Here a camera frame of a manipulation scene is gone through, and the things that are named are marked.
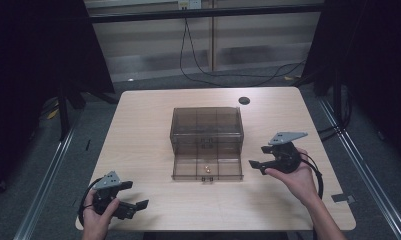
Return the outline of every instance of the table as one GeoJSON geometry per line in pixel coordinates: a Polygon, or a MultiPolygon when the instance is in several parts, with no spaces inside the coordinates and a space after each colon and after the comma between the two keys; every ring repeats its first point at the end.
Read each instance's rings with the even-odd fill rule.
{"type": "Polygon", "coordinates": [[[248,160],[273,160],[260,147],[281,131],[307,132],[293,141],[316,161],[324,180],[323,201],[342,230],[355,227],[346,202],[331,195],[342,190],[297,88],[213,88],[128,91],[122,94],[91,181],[115,170],[122,181],[121,201],[149,199],[132,220],[113,218],[110,228],[130,231],[290,231],[310,230],[306,208],[283,183],[262,176],[248,160]],[[250,104],[242,105],[240,97],[250,104]],[[175,107],[236,107],[241,110],[244,143],[242,181],[174,181],[170,142],[175,107]]]}

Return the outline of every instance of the forearm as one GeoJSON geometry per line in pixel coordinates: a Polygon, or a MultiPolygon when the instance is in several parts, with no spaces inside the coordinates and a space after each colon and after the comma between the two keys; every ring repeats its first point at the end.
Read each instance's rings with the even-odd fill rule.
{"type": "Polygon", "coordinates": [[[346,239],[322,200],[318,196],[314,198],[310,203],[305,204],[305,206],[312,218],[318,239],[346,239]]]}

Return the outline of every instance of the gray carpet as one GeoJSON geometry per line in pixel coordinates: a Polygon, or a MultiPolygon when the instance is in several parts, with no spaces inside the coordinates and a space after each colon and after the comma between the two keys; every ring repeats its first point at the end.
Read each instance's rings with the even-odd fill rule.
{"type": "MultiPolygon", "coordinates": [[[[292,67],[285,67],[281,73],[292,67]]],[[[275,68],[248,69],[225,73],[272,75],[275,73],[275,68]]],[[[289,75],[300,73],[301,68],[289,75]]],[[[194,79],[234,87],[251,86],[263,81],[263,79],[246,76],[219,78],[205,76],[204,74],[190,76],[194,79]]],[[[280,77],[260,86],[288,86],[291,83],[280,77]]],[[[119,98],[120,94],[126,90],[209,87],[218,86],[193,82],[184,76],[177,76],[117,83],[115,84],[117,93],[112,96],[119,98]]],[[[313,94],[313,86],[302,86],[300,90],[316,128],[319,130],[329,127],[330,123],[313,94]]],[[[79,114],[80,119],[75,126],[71,145],[48,194],[31,239],[80,239],[81,237],[81,233],[74,226],[77,205],[89,184],[116,109],[116,106],[102,102],[93,96],[85,95],[84,97],[87,100],[87,106],[81,113],[70,109],[71,119],[76,119],[79,114]]],[[[352,120],[347,129],[365,161],[401,213],[401,159],[395,149],[389,142],[382,141],[378,137],[375,126],[357,106],[354,106],[352,120]]],[[[58,117],[46,120],[45,116],[41,116],[40,127],[36,131],[25,156],[10,179],[7,180],[7,191],[0,194],[0,239],[13,239],[15,236],[53,158],[59,137],[58,117]]],[[[339,139],[333,137],[325,141],[324,147],[343,191],[348,195],[353,195],[356,199],[356,202],[352,203],[350,207],[356,218],[357,226],[354,230],[346,232],[346,236],[349,239],[396,239],[339,139]]],[[[272,239],[267,233],[247,236],[245,234],[228,233],[214,239],[272,239]]],[[[301,232],[301,234],[304,239],[312,239],[310,231],[301,232]]],[[[192,233],[192,235],[187,236],[186,233],[161,233],[158,235],[158,239],[194,239],[193,236],[203,235],[192,233]]],[[[294,233],[290,233],[289,236],[290,239],[297,239],[294,233]]],[[[143,233],[140,232],[111,231],[107,239],[142,239],[142,237],[143,233]]]]}

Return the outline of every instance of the person's right hand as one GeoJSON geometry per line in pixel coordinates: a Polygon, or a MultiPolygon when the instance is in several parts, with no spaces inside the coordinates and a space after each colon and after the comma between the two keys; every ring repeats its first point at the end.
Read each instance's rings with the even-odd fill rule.
{"type": "MultiPolygon", "coordinates": [[[[297,151],[301,153],[300,156],[303,160],[308,160],[306,150],[297,148],[297,151]]],[[[312,177],[312,169],[304,162],[301,162],[299,167],[292,173],[285,174],[273,168],[267,168],[265,172],[281,180],[288,187],[290,192],[305,206],[312,204],[316,198],[319,198],[312,177]]]]}

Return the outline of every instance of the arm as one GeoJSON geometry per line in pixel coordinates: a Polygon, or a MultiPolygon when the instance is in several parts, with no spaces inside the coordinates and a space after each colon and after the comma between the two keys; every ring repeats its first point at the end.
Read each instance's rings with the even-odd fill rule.
{"type": "MultiPolygon", "coordinates": [[[[307,154],[303,149],[297,148],[297,150],[300,153],[307,154]]],[[[305,155],[300,155],[302,159],[307,161],[305,155]]],[[[319,198],[313,181],[312,170],[308,165],[302,162],[296,171],[289,174],[272,168],[266,169],[265,172],[281,180],[307,208],[319,239],[346,239],[319,198]]]]}
{"type": "Polygon", "coordinates": [[[84,206],[89,206],[84,209],[84,231],[82,240],[103,240],[106,238],[107,230],[112,219],[112,214],[119,206],[119,199],[115,198],[106,208],[102,215],[94,211],[93,203],[95,190],[90,190],[85,198],[84,206]]]}

